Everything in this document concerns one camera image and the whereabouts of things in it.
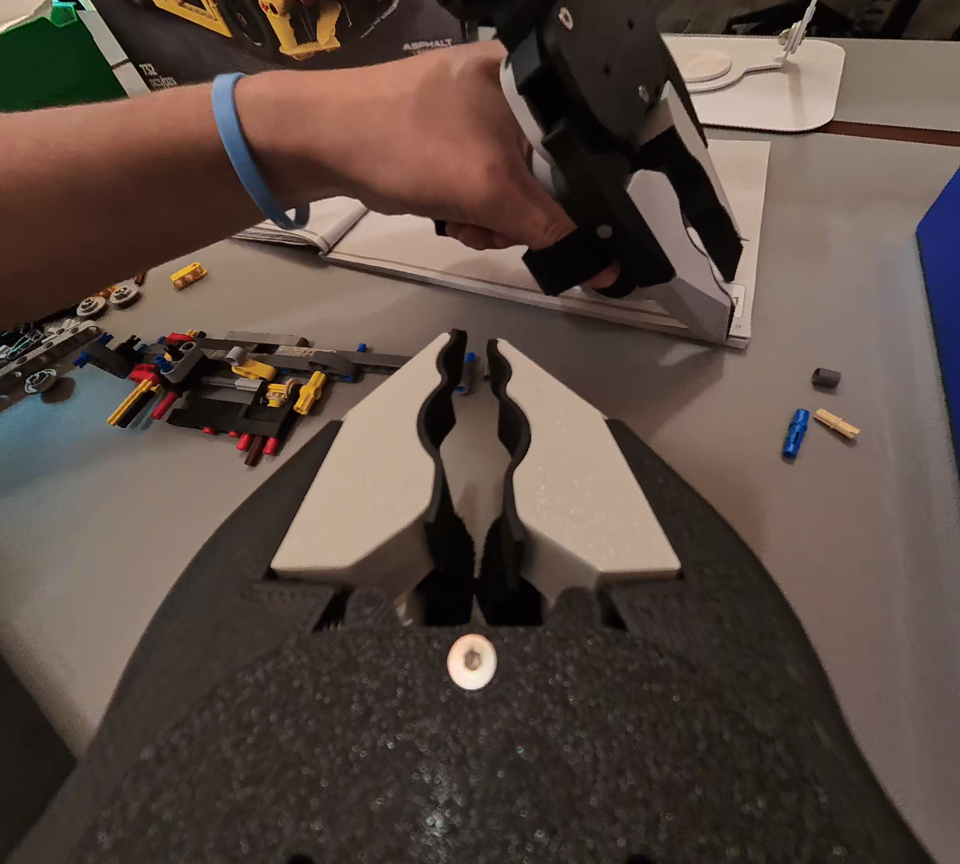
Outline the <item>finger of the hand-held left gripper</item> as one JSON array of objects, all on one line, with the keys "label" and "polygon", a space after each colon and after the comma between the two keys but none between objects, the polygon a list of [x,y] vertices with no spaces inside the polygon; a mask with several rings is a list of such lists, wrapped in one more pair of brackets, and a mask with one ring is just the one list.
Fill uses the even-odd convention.
[{"label": "finger of the hand-held left gripper", "polygon": [[737,222],[690,98],[671,82],[646,116],[637,167],[666,175],[685,225],[698,235],[722,280],[732,282],[742,255]]},{"label": "finger of the hand-held left gripper", "polygon": [[581,176],[581,227],[618,263],[614,298],[585,290],[589,313],[636,327],[668,330],[707,343],[736,338],[736,220],[714,170],[678,195],[661,171],[642,169],[616,182],[608,169]]}]

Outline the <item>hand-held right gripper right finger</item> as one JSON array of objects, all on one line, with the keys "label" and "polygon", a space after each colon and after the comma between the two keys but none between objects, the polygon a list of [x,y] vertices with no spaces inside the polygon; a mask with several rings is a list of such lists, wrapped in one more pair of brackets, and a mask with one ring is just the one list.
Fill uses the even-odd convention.
[{"label": "hand-held right gripper right finger", "polygon": [[502,338],[486,345],[496,434],[509,460],[486,535],[477,603],[492,626],[533,626],[569,590],[681,574],[622,428]]}]

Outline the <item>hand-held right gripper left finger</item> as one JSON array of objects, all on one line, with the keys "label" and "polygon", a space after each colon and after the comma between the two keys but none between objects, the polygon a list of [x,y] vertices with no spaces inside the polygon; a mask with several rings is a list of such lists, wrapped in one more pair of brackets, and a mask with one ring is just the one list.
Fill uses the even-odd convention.
[{"label": "hand-held right gripper left finger", "polygon": [[440,454],[466,349],[463,330],[440,334],[342,418],[274,574],[391,601],[413,594],[431,626],[470,621],[474,541]]}]

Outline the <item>lego instruction booklet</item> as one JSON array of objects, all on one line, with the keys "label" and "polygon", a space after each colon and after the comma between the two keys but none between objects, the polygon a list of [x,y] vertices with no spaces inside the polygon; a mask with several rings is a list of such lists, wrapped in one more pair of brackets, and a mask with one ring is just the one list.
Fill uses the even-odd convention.
[{"label": "lego instruction booklet", "polygon": [[[745,242],[735,281],[727,288],[734,310],[726,338],[729,347],[744,350],[752,336],[771,143],[713,139],[708,150]],[[433,222],[426,218],[380,214],[343,197],[317,201],[309,210],[309,220],[302,229],[287,231],[263,221],[237,234],[237,238],[309,247],[339,265],[701,340],[682,321],[649,300],[607,299],[582,290],[547,297],[524,267],[521,248],[474,251],[436,236]]]}]

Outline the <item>partly built lego chassis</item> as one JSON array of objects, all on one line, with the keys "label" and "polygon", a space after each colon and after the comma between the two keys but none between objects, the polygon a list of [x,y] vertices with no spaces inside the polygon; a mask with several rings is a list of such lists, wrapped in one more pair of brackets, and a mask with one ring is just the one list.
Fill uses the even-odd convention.
[{"label": "partly built lego chassis", "polygon": [[352,351],[320,348],[294,334],[202,330],[170,332],[153,342],[119,342],[103,333],[73,364],[129,381],[130,394],[107,424],[166,423],[228,436],[249,467],[283,448],[291,431],[319,404],[327,385],[389,376],[409,357],[362,343]]}]

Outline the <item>pile of grey lego pieces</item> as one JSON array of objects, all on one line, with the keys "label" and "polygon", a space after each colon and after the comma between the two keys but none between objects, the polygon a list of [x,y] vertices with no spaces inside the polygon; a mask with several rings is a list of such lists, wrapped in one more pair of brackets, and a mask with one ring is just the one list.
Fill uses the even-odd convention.
[{"label": "pile of grey lego pieces", "polygon": [[15,395],[29,393],[28,378],[41,374],[37,393],[56,383],[57,366],[70,354],[76,354],[97,338],[99,321],[111,309],[137,303],[148,272],[125,282],[109,285],[42,319],[3,331],[1,335],[1,396],[5,402]]}]

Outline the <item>person's left hand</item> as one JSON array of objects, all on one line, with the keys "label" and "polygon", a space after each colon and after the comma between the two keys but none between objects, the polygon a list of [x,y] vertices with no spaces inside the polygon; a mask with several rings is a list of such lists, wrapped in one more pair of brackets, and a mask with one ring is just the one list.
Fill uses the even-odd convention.
[{"label": "person's left hand", "polygon": [[378,66],[241,78],[237,116],[283,211],[345,196],[446,223],[476,250],[547,248],[574,231],[536,181],[503,94],[498,41]]}]

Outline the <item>white document stand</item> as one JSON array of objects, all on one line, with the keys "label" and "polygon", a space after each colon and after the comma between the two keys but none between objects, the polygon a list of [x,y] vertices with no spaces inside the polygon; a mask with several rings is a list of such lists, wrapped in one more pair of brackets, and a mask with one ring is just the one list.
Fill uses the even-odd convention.
[{"label": "white document stand", "polygon": [[777,38],[664,35],[702,125],[794,134],[833,120],[845,51],[806,38],[818,1],[800,0]]}]

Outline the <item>blue flat board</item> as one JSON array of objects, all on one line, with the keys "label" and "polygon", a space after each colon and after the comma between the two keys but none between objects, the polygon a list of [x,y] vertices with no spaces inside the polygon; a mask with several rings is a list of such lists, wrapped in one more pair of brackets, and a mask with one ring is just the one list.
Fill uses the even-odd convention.
[{"label": "blue flat board", "polygon": [[944,185],[916,229],[955,462],[959,462],[959,170]]}]

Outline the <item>blue wristband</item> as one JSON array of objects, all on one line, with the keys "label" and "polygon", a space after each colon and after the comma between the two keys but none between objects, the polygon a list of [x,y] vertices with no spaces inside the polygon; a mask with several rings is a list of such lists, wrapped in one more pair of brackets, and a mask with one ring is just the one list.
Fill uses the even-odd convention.
[{"label": "blue wristband", "polygon": [[238,84],[245,77],[242,72],[219,74],[211,84],[210,103],[223,150],[240,185],[263,217],[284,231],[300,231],[309,222],[309,207],[284,210],[266,183],[245,136],[235,96]]}]

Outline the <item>green box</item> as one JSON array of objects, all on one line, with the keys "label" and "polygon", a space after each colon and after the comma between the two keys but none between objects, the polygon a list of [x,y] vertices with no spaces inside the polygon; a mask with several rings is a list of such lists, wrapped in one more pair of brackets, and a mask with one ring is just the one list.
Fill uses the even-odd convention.
[{"label": "green box", "polygon": [[71,3],[1,0],[1,111],[126,98]]}]

